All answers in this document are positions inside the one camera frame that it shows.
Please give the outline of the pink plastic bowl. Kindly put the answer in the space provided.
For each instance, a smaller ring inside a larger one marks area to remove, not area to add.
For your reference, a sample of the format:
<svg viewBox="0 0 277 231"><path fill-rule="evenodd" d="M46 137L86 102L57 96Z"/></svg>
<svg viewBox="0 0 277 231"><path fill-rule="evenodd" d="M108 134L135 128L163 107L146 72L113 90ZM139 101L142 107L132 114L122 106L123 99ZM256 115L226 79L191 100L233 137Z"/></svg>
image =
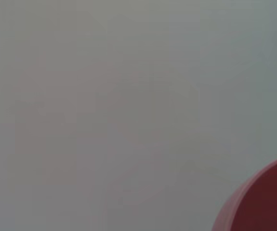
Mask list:
<svg viewBox="0 0 277 231"><path fill-rule="evenodd" d="M231 194L211 231L277 231L277 160Z"/></svg>

